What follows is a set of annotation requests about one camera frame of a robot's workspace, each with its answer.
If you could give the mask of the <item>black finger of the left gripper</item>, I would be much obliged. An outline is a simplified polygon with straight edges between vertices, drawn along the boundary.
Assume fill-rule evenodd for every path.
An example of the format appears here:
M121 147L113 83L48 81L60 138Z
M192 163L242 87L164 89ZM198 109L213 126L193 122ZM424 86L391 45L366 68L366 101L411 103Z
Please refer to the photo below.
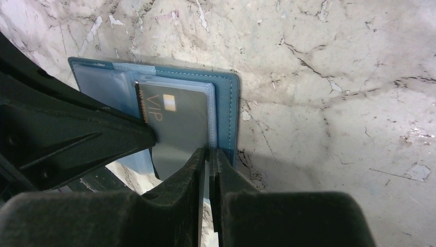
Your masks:
M2 185L59 188L155 143L139 119L46 74L1 36Z

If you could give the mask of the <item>black VIP card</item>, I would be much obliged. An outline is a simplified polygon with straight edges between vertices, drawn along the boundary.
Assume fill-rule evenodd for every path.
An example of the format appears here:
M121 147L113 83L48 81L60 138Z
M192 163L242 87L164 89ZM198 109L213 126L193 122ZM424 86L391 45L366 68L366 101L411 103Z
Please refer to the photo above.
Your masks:
M181 169L197 148L216 144L213 84L148 80L135 89L141 116L156 136L151 159L159 179Z

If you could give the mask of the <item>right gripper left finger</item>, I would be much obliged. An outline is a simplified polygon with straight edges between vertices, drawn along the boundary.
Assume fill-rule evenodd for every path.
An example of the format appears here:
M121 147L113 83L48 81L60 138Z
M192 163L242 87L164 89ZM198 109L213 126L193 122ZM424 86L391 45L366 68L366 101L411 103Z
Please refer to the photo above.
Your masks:
M139 195L32 192L1 208L1 246L200 246L205 151Z

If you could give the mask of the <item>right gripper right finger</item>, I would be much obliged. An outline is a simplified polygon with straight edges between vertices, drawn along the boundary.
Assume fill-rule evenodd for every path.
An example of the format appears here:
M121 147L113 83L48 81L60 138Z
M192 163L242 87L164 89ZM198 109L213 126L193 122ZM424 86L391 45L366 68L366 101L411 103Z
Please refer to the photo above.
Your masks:
M260 192L210 152L210 202L220 246L375 246L356 201L343 192Z

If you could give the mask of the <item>blue leather card holder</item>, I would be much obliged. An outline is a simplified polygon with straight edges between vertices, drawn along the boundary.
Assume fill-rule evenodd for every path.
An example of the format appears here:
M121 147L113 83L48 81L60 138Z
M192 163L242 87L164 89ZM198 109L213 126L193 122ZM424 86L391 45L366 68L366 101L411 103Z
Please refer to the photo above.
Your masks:
M168 78L170 81L186 79L212 83L215 89L217 147L224 151L230 164L235 166L240 89L240 80L236 74L77 57L68 58L68 63L80 92L137 118L140 116L140 106L133 96L134 87L120 79L104 79L104 76L114 75L115 72L137 72Z

